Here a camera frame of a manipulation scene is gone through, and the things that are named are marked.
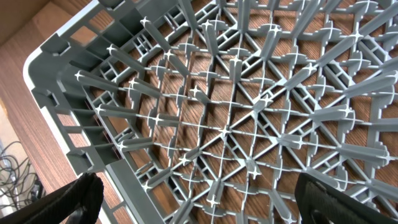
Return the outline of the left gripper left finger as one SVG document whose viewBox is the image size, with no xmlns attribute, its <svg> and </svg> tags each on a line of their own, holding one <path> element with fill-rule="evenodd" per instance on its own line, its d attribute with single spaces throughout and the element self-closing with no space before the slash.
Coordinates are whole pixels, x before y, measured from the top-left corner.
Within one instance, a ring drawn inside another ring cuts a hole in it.
<svg viewBox="0 0 398 224">
<path fill-rule="evenodd" d="M 97 222 L 104 200 L 104 185 L 95 173 L 84 173 L 32 204 L 1 218 L 1 224 Z"/>
</svg>

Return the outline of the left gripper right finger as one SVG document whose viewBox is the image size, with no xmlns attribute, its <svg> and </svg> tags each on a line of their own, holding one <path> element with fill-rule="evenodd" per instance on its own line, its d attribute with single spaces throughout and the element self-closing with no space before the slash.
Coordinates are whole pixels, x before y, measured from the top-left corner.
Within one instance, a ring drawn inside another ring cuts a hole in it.
<svg viewBox="0 0 398 224">
<path fill-rule="evenodd" d="M 303 224 L 397 224 L 308 173 L 299 175 L 294 195 Z"/>
</svg>

